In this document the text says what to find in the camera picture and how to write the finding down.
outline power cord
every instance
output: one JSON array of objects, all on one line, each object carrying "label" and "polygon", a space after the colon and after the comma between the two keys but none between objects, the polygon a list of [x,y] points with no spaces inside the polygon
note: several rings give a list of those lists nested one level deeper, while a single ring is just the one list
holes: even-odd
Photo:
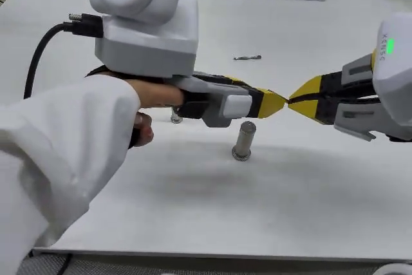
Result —
[{"label": "power cord", "polygon": [[66,259],[64,260],[64,263],[63,263],[62,267],[60,268],[60,270],[57,272],[56,275],[63,275],[64,272],[66,272],[72,258],[73,258],[72,254],[67,255]]},{"label": "power cord", "polygon": [[71,32],[73,35],[85,37],[103,38],[103,20],[100,16],[90,14],[70,14],[71,22],[63,22],[51,28],[40,40],[34,51],[32,62],[27,73],[26,86],[24,87],[24,99],[32,96],[34,77],[41,55],[50,40],[59,32]]}]

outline cable connector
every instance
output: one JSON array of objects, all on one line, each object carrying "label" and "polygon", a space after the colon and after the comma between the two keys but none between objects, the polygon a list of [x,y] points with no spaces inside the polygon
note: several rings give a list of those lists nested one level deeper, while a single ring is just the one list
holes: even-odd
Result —
[{"label": "cable connector", "polygon": [[71,22],[64,22],[65,32],[85,37],[103,38],[103,20],[91,14],[69,14]]}]

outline green led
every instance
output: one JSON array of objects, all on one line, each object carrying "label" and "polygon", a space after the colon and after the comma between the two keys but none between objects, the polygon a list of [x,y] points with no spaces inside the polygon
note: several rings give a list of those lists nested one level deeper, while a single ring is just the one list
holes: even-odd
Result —
[{"label": "green led", "polygon": [[387,54],[392,54],[394,46],[395,46],[395,40],[389,39],[388,40],[388,45],[386,46],[386,53]]}]

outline white table surface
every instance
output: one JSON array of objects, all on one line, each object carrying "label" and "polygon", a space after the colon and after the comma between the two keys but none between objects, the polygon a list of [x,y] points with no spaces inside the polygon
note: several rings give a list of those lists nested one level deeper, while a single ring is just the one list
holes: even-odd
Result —
[{"label": "white table surface", "polygon": [[[289,96],[314,75],[370,53],[383,18],[412,0],[199,0],[196,69]],[[23,96],[42,35],[88,0],[0,7],[0,100]],[[233,56],[261,54],[261,61]],[[99,66],[93,39],[59,34],[35,93]],[[284,109],[257,120],[248,162],[230,150],[241,121],[209,129],[152,110],[155,140],[129,152],[88,214],[52,249],[305,258],[412,258],[412,145],[364,142]]]}]

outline white sleeve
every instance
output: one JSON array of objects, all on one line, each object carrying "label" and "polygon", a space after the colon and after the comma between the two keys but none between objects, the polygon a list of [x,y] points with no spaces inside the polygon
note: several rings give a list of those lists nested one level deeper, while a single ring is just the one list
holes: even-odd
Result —
[{"label": "white sleeve", "polygon": [[96,75],[0,107],[0,273],[15,274],[89,208],[122,165],[138,95]]}]

